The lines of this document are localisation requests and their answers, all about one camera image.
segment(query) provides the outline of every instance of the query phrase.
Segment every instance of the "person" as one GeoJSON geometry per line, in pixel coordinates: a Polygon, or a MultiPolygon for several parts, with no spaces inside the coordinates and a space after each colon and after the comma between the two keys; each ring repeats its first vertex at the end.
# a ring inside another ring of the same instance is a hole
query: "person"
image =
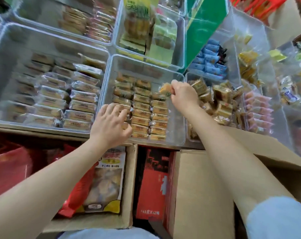
{"type": "MultiPolygon", "coordinates": [[[[257,157],[200,108],[194,88],[173,80],[171,100],[199,135],[213,165],[233,196],[248,237],[301,238],[301,204],[257,157]],[[254,169],[247,173],[239,169],[242,167],[254,169]]],[[[89,168],[109,148],[122,144],[132,134],[131,126],[126,130],[121,128],[127,112],[120,112],[117,104],[102,106],[90,138],[84,144],[2,194],[0,238],[36,238],[89,168]]],[[[86,229],[61,236],[61,239],[76,238],[157,237],[139,228],[86,229]]]]}

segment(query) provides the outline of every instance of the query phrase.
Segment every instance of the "light blue sleeve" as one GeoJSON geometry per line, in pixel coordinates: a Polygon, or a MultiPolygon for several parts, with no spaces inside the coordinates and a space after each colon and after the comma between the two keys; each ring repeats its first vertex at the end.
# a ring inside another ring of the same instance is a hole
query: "light blue sleeve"
{"type": "Polygon", "coordinates": [[[63,233],[59,239],[159,239],[144,229],[85,229],[63,233]]]}
{"type": "Polygon", "coordinates": [[[301,239],[301,203],[272,197],[258,204],[247,218],[249,239],[301,239]]]}

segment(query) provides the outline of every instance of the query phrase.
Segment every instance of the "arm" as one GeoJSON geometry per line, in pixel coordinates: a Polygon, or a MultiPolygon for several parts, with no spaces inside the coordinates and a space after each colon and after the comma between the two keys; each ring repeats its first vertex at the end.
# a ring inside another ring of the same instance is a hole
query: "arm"
{"type": "Polygon", "coordinates": [[[42,232],[81,177],[107,149],[131,135],[130,126],[121,127],[127,110],[119,110],[119,105],[104,105],[88,141],[0,196],[0,238],[32,239],[42,232]]]}
{"type": "Polygon", "coordinates": [[[266,166],[198,105],[187,83],[172,81],[172,103],[193,125],[213,165],[232,193],[244,221],[254,207],[273,196],[293,196],[266,166]]]}

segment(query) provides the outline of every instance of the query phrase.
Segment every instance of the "forearm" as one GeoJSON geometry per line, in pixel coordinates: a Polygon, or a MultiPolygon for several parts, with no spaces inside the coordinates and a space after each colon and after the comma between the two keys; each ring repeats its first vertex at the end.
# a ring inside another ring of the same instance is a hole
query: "forearm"
{"type": "Polygon", "coordinates": [[[0,238],[36,238],[105,150],[89,140],[2,194],[0,238]]]}
{"type": "Polygon", "coordinates": [[[293,197],[256,156],[224,131],[203,109],[190,109],[186,118],[232,193],[244,220],[258,203],[269,197],[293,197]]]}

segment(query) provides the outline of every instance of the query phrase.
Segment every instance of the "green board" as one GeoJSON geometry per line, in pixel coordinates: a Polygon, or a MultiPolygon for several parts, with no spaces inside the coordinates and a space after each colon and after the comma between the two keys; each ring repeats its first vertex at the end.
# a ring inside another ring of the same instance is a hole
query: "green board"
{"type": "Polygon", "coordinates": [[[227,0],[187,0],[187,41],[184,73],[228,14],[227,0]]]}

